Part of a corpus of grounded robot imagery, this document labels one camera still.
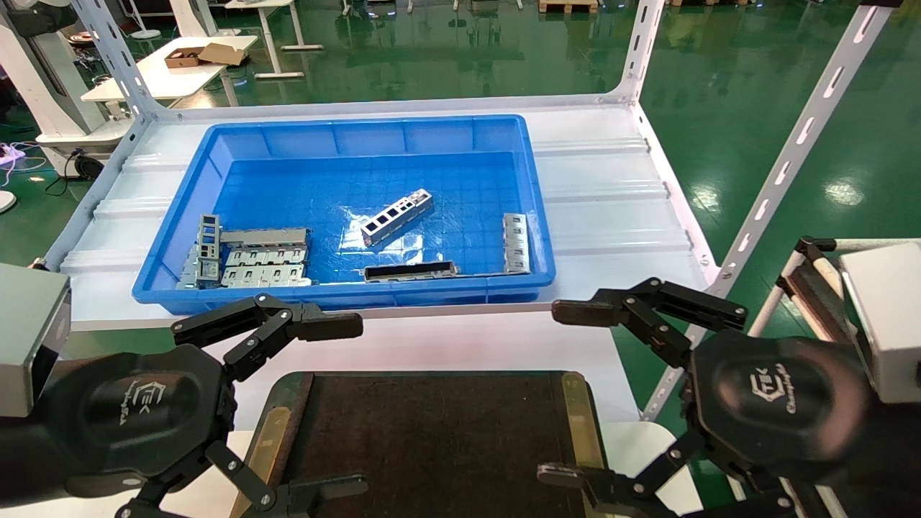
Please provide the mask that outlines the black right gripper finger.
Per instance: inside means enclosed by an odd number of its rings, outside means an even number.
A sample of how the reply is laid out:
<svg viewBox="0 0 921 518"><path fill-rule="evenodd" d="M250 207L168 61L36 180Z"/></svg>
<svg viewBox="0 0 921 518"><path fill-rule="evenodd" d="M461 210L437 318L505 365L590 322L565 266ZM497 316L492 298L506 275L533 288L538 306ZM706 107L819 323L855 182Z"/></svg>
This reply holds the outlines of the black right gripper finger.
<svg viewBox="0 0 921 518"><path fill-rule="evenodd" d="M586 301L556 299L553 320L573 327L624 327L672 368L691 360L691 339L667 318L711 331L743 330L749 312L743 306L703 291L649 278L632 288L600 288Z"/></svg>
<svg viewBox="0 0 921 518"><path fill-rule="evenodd" d="M627 517L679 517L658 498L658 490L695 455L713 450L700 432L688 430L670 449L629 478L613 470L542 463L537 478L543 484L579 489L593 511ZM761 493L744 501L701 509L684 517L792 517L793 501L783 491Z"/></svg>

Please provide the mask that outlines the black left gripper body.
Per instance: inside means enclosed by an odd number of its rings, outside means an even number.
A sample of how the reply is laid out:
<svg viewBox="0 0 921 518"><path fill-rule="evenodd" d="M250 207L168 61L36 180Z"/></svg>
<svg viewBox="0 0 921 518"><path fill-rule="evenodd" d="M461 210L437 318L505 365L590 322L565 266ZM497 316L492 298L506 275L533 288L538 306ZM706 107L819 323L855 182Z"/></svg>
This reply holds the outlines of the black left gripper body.
<svg viewBox="0 0 921 518"><path fill-rule="evenodd" d="M209 469L237 408L224 366L194 345L78 362L40 396L40 419L69 497L108 497L131 481L180 491Z"/></svg>

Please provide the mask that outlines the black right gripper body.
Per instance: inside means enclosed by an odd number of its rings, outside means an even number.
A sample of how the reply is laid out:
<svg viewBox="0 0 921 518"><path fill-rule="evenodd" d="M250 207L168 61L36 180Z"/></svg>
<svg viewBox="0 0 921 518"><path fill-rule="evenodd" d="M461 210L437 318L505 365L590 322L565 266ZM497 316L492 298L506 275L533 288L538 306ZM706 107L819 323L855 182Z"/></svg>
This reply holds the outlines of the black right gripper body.
<svg viewBox="0 0 921 518"><path fill-rule="evenodd" d="M688 374L689 425L734 478L832 478L877 403L854 351L808 337L711 337L691 352Z"/></svg>

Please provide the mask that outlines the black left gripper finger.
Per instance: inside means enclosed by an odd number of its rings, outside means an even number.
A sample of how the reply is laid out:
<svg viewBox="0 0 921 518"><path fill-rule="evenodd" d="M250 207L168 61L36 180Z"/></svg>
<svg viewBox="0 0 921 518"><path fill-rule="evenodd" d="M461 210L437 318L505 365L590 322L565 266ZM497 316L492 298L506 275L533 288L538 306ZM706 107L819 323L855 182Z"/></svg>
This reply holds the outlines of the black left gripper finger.
<svg viewBox="0 0 921 518"><path fill-rule="evenodd" d="M249 468L227 443L211 443L204 458L249 499L245 517L315 517L323 502L330 499L354 497L368 490L368 480L362 474L337 476L296 484L268 486ZM165 495L177 491L183 478L148 480L138 495L118 509L119 517L177 517L160 508Z"/></svg>
<svg viewBox="0 0 921 518"><path fill-rule="evenodd" d="M287 304L260 293L185 318L171 330L176 345L198 348L243 335L242 341L224 354L223 370L231 380L244 381L295 340L361 337L364 322L359 314L326 314L315 303Z"/></svg>

